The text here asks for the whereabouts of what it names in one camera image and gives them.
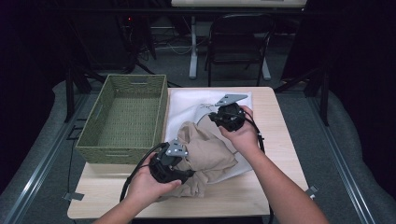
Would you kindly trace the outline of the beige garment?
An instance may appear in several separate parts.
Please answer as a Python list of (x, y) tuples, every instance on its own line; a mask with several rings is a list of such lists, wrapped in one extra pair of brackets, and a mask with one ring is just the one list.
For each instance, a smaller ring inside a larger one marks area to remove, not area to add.
[(164, 194), (169, 197), (204, 197), (209, 182), (218, 180), (238, 161), (226, 144), (208, 129), (185, 121), (179, 128), (177, 140), (189, 155), (176, 166), (177, 170), (193, 170), (194, 174), (180, 187)]

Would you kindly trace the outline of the white mesh laundry bag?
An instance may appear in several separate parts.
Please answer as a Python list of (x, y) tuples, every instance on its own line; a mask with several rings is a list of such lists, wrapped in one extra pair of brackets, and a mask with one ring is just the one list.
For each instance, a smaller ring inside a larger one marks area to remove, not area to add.
[(252, 92), (180, 89), (170, 90), (169, 93), (165, 141), (175, 139), (181, 124), (191, 121), (222, 140), (235, 156), (237, 164), (214, 180), (209, 180), (209, 184), (216, 184), (252, 170), (245, 158), (236, 151), (232, 143), (220, 133), (217, 125), (207, 116), (211, 112), (218, 112), (218, 102), (222, 101), (226, 103), (233, 101), (239, 105), (252, 107)]

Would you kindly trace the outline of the green woven basket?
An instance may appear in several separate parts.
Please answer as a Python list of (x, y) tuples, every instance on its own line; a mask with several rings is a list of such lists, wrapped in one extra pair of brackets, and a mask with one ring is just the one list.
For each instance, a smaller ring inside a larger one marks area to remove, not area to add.
[(163, 140), (165, 75), (109, 75), (76, 149), (88, 163), (136, 164)]

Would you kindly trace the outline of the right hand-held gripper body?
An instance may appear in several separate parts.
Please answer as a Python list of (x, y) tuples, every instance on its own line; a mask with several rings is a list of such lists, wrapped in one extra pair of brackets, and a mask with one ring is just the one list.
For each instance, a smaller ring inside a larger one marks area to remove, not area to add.
[(217, 103), (218, 112), (222, 115), (222, 126), (228, 132), (237, 131), (245, 122), (245, 111), (239, 106), (238, 101), (247, 98), (246, 94), (225, 94)]

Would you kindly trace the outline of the grey tape piece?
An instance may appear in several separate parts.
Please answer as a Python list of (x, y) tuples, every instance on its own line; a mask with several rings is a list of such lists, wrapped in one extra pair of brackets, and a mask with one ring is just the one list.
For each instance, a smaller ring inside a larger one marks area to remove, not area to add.
[(81, 201), (83, 197), (84, 197), (83, 194), (77, 192), (66, 192), (63, 196), (63, 198), (69, 202), (73, 200)]
[(318, 192), (318, 187), (316, 185), (312, 185), (309, 189), (305, 191), (305, 193), (309, 196), (311, 200), (316, 198), (316, 193)]

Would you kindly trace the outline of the person's left hand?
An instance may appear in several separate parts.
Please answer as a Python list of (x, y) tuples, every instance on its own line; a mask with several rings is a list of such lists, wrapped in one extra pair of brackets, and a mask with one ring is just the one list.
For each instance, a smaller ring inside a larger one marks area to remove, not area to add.
[(182, 184), (180, 180), (173, 180), (168, 183), (158, 182), (151, 175), (149, 169), (150, 159), (153, 157), (154, 153), (151, 153), (144, 160), (143, 165), (138, 168), (129, 185), (125, 201), (133, 207), (138, 205), (147, 207), (156, 202), (165, 193), (177, 189)]

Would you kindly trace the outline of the white desk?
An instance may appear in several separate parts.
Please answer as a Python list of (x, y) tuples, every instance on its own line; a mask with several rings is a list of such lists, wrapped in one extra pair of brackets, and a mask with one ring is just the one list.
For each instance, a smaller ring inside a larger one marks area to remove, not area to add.
[[(242, 8), (242, 9), (259, 9), (259, 8), (291, 8), (303, 9), (307, 0), (171, 0), (172, 7), (181, 8)], [(191, 64), (189, 78), (197, 78), (197, 41), (196, 41), (196, 19), (195, 16), (191, 17)], [(264, 59), (262, 66), (264, 80), (271, 80), (271, 75), (268, 69), (268, 64)]]

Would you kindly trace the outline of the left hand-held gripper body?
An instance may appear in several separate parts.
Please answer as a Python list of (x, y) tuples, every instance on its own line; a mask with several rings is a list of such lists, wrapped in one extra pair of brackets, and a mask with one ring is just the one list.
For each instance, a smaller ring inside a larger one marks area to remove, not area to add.
[(188, 155), (189, 152), (177, 139), (166, 142), (161, 150), (150, 160), (149, 169), (151, 175), (160, 183), (179, 180), (176, 175), (176, 166)]

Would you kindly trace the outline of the black tripod stand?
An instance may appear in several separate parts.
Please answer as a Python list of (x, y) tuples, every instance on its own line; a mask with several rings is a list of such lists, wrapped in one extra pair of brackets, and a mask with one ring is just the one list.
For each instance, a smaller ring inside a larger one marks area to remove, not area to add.
[(122, 44), (129, 53), (129, 63), (124, 72), (129, 74), (138, 66), (147, 73), (154, 75), (154, 72), (150, 71), (139, 60), (141, 54), (145, 51), (156, 58), (149, 19), (145, 16), (117, 16), (116, 22)]

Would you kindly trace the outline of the person's right hand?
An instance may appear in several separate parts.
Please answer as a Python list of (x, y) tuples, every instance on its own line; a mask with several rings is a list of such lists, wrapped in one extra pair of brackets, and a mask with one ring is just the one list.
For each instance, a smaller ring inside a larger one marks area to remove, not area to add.
[(247, 158), (249, 155), (262, 152), (262, 150), (259, 147), (256, 129), (251, 124), (253, 112), (245, 105), (241, 105), (241, 108), (245, 111), (245, 118), (247, 119), (244, 125), (234, 132), (228, 132), (222, 126), (219, 126), (219, 130), (225, 138), (231, 141), (233, 147)]

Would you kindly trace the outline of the black folding chair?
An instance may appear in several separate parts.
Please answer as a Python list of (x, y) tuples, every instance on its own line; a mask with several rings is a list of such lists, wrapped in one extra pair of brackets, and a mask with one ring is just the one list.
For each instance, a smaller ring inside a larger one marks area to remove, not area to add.
[(208, 86), (212, 81), (212, 66), (226, 64), (259, 65), (256, 85), (259, 86), (262, 66), (270, 37), (276, 28), (272, 16), (263, 13), (227, 14), (216, 18), (209, 30), (205, 70)]

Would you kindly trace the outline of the black metal stand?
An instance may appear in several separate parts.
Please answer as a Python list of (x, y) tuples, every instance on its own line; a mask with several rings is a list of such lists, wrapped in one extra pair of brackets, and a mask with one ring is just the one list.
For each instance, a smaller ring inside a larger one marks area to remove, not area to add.
[(92, 90), (92, 86), (88, 79), (93, 78), (104, 84), (106, 79), (91, 69), (85, 66), (71, 63), (68, 71), (65, 74), (65, 89), (66, 89), (66, 117), (65, 122), (68, 122), (75, 113), (75, 92), (74, 87), (83, 94), (88, 94)]
[(324, 125), (328, 126), (329, 74), (326, 68), (315, 68), (303, 75), (292, 78), (285, 84), (275, 88), (275, 92), (286, 91), (304, 80), (308, 81), (304, 88), (306, 97), (315, 97), (320, 92), (319, 116)]

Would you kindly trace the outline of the metal floor rail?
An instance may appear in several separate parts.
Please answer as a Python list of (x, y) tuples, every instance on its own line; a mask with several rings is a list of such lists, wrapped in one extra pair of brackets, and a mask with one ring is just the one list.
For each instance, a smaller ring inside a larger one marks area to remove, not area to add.
[(366, 200), (363, 197), (361, 189), (359, 188), (355, 178), (350, 172), (347, 161), (345, 160), (340, 150), (340, 147), (336, 143), (330, 127), (324, 124), (319, 114), (319, 105), (317, 103), (317, 100), (315, 98), (308, 97), (307, 102), (314, 113), (314, 118), (317, 121), (319, 128), (321, 129), (326, 138), (326, 141), (330, 148), (330, 154), (333, 163), (343, 182), (344, 187), (346, 188), (348, 198), (352, 202), (355, 211), (361, 221), (361, 224), (377, 224), (375, 221), (375, 217), (373, 216), (367, 205)]
[(69, 121), (64, 120), (65, 99), (55, 99), (21, 168), (0, 196), (0, 224), (79, 224), (67, 215), (84, 166), (75, 143), (94, 99), (79, 96)]

